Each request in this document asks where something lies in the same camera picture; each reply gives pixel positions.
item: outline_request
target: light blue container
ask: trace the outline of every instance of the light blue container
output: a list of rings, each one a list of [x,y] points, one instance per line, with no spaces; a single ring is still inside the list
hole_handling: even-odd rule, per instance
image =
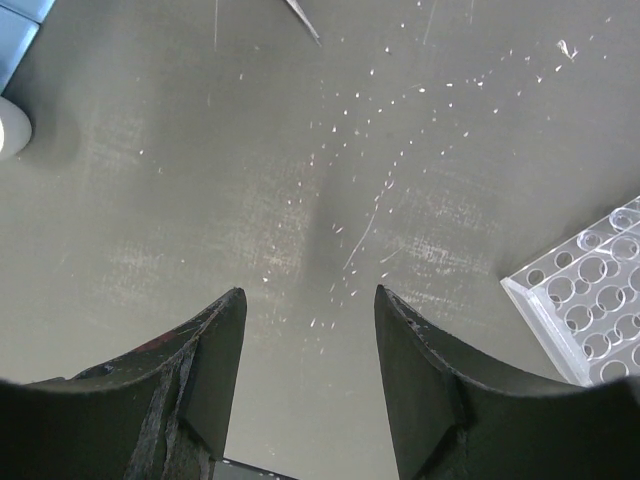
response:
[[[0,93],[38,33],[38,24],[0,7]]]
[[[0,0],[0,6],[19,13],[29,20],[42,23],[55,0]]]

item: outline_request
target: scratch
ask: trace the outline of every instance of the scratch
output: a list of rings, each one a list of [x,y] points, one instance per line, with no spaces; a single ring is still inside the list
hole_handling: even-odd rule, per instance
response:
[[[371,220],[369,220],[369,225],[367,225],[367,229],[364,231],[362,238],[360,238],[360,241],[356,244],[355,248],[351,252],[351,255],[349,255],[349,258],[347,259],[347,262],[344,264],[344,267],[342,267],[343,270],[347,269],[347,267],[349,266],[349,262],[351,261],[353,256],[356,254],[356,251],[358,250],[358,248],[360,248],[360,245],[362,245],[362,242],[364,242],[365,237],[369,234],[369,230],[371,230],[371,225],[373,225],[373,220],[375,218],[376,218],[376,214],[374,213],[373,215],[371,215]]]
[[[386,263],[389,260],[391,260],[393,257],[395,257],[398,253],[400,253],[400,251],[403,249],[404,247],[400,247],[398,250],[396,250],[395,252],[393,252],[391,255],[389,255],[386,258],[383,258],[382,260],[380,260],[380,263]]]
[[[307,15],[304,13],[304,10],[302,10],[302,7],[298,3],[298,1],[286,0],[286,2],[291,7],[291,9],[295,12],[298,18],[302,21],[302,23],[304,23],[304,26],[307,27],[308,32],[311,34],[311,36],[313,37],[315,42],[318,44],[318,46],[321,47],[322,44],[320,43],[320,35],[318,34],[318,32],[316,32],[316,29],[313,27],[312,23],[309,21],[309,18],[307,18]]]
[[[215,10],[214,20],[213,20],[213,51],[214,52],[218,51],[218,2],[219,0],[216,0],[216,10]]]
[[[422,44],[427,44],[427,38],[429,37],[429,30],[431,30],[431,21],[433,20],[433,14],[436,11],[436,5],[438,5],[438,0],[433,2],[433,7],[431,7],[431,15],[429,15],[429,21],[427,22],[427,31],[424,32],[424,38],[422,39]]]

